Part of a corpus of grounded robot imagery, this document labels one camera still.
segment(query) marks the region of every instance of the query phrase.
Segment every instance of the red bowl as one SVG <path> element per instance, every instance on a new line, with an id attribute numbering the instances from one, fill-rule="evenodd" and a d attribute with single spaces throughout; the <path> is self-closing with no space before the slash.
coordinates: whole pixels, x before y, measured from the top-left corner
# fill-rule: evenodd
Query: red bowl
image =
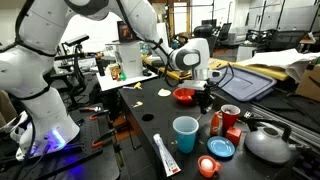
<path id="1" fill-rule="evenodd" d="M 194 95 L 194 93 L 195 90 L 193 89 L 178 88 L 173 91 L 173 97 L 181 104 L 193 105 L 194 101 L 192 99 L 192 95 Z"/>

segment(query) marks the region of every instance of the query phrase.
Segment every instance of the kettle handle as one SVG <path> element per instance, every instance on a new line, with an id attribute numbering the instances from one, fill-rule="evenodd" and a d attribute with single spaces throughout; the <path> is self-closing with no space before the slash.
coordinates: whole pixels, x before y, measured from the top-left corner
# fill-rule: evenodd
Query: kettle handle
<path id="1" fill-rule="evenodd" d="M 249 126 L 250 131 L 257 131 L 256 122 L 266 122 L 269 124 L 273 124 L 275 126 L 282 127 L 284 129 L 284 131 L 283 131 L 281 138 L 284 142 L 288 141 L 288 139 L 291 135 L 291 132 L 292 132 L 292 129 L 288 124 L 285 124 L 280 121 L 265 119 L 265 118 L 248 118 L 247 120 L 248 120 L 248 126 Z"/>

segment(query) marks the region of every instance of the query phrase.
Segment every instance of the red cup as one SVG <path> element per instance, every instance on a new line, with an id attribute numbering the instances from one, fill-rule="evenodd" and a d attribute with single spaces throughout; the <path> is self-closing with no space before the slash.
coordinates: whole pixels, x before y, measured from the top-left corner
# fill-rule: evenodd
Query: red cup
<path id="1" fill-rule="evenodd" d="M 203 168 L 201 167 L 201 162 L 202 162 L 202 160 L 204 160 L 204 159 L 208 159 L 208 160 L 210 160 L 210 161 L 212 162 L 212 164 L 213 164 L 212 170 L 206 170 L 206 169 L 203 169 Z M 198 167 L 199 167 L 200 174 L 201 174 L 202 176 L 206 177 L 206 178 L 211 178 L 216 171 L 220 171 L 220 170 L 222 169 L 221 164 L 218 163 L 218 162 L 216 162 L 216 161 L 215 161 L 212 157 L 210 157 L 210 156 L 201 156 L 201 157 L 198 159 Z"/>
<path id="2" fill-rule="evenodd" d="M 240 114 L 240 109 L 237 106 L 226 104 L 221 107 L 222 112 L 222 128 L 226 132 L 229 127 L 233 127 Z"/>

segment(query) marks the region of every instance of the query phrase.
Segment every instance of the blue plastic cup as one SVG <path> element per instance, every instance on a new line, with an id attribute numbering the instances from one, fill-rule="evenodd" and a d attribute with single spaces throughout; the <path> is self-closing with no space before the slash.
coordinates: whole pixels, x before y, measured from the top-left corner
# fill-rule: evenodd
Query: blue plastic cup
<path id="1" fill-rule="evenodd" d="M 198 121 L 189 116 L 181 116 L 173 121 L 173 129 L 176 131 L 179 151 L 190 153 L 199 129 Z"/>

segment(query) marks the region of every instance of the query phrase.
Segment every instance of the gray kettle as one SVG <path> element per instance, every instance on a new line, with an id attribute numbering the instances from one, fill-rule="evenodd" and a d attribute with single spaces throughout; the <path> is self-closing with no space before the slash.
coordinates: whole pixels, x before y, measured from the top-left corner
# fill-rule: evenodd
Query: gray kettle
<path id="1" fill-rule="evenodd" d="M 270 127 L 257 127 L 256 122 L 266 122 L 282 127 L 284 132 L 279 132 Z M 272 164 L 282 165 L 291 158 L 288 139 L 291 127 L 285 123 L 275 120 L 250 118 L 247 119 L 250 132 L 246 135 L 245 145 L 256 156 Z"/>

